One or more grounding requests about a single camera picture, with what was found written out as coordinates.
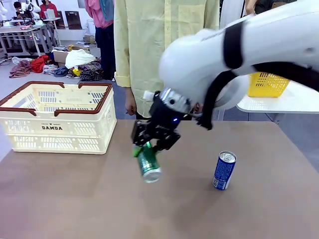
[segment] pink shirt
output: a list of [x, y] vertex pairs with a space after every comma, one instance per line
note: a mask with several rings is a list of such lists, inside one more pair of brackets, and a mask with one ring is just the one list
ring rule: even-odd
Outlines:
[[85, 0], [85, 9], [90, 17], [93, 18], [96, 27], [105, 29], [113, 23], [113, 21], [104, 20], [99, 0]]

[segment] dark pants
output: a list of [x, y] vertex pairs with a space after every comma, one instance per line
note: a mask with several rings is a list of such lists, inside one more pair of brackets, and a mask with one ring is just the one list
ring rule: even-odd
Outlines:
[[[141, 116], [139, 113], [136, 112], [136, 119], [137, 120], [148, 120], [149, 118], [144, 118], [143, 116]], [[192, 117], [191, 116], [186, 116], [183, 118], [183, 120], [191, 120]]]
[[103, 29], [96, 27], [95, 41], [101, 50], [101, 66], [104, 71], [104, 79], [111, 80], [115, 72], [114, 28], [113, 24]]

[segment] cardboard box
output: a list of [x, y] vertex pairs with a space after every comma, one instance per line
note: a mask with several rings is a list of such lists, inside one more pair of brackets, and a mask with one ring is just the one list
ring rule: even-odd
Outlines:
[[[80, 46], [73, 46], [73, 50], [80, 50], [83, 49], [85, 50], [86, 53], [91, 54], [90, 49], [86, 47], [80, 47]], [[59, 67], [65, 66], [65, 59], [69, 52], [62, 52], [62, 51], [54, 51], [53, 56], [54, 56], [54, 61], [58, 63]]]
[[95, 36], [92, 35], [84, 35], [83, 40], [86, 44], [96, 44]]
[[53, 52], [54, 61], [58, 63], [59, 67], [65, 66], [65, 59], [68, 54], [69, 54], [68, 52], [61, 52], [61, 51]]

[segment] blue can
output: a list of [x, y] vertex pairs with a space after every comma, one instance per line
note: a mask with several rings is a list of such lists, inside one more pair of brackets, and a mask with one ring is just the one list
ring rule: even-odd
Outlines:
[[223, 151], [219, 154], [214, 179], [212, 182], [215, 188], [219, 190], [225, 190], [228, 188], [236, 161], [237, 157], [232, 152]]

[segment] person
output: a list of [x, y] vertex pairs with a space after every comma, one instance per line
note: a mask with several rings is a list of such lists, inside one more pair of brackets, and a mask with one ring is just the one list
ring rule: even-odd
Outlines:
[[13, 6], [14, 6], [14, 8], [16, 10], [17, 19], [22, 19], [22, 17], [24, 17], [24, 18], [32, 18], [32, 15], [31, 15], [31, 13], [29, 11], [24, 11], [23, 14], [21, 14], [22, 6], [21, 6], [20, 2], [18, 2], [18, 1], [14, 2]]
[[158, 66], [164, 50], [203, 28], [219, 29], [219, 0], [115, 0], [115, 79], [125, 87], [128, 114], [150, 117], [152, 102], [143, 94], [163, 90]]
[[55, 17], [58, 17], [58, 10], [56, 9], [56, 6], [51, 3], [49, 0], [43, 0], [41, 1], [43, 4], [40, 5], [41, 12], [39, 12], [39, 15], [42, 19], [45, 19], [45, 14], [44, 12], [47, 11], [48, 9], [54, 10], [54, 15]]
[[114, 4], [112, 0], [85, 0], [85, 9], [94, 21], [95, 41], [101, 50], [103, 78], [112, 80], [115, 72]]
[[219, 27], [225, 28], [231, 22], [245, 16], [244, 4], [247, 4], [247, 0], [223, 0]]
[[247, 14], [261, 14], [272, 9], [275, 2], [291, 3], [297, 0], [249, 0], [247, 3]]

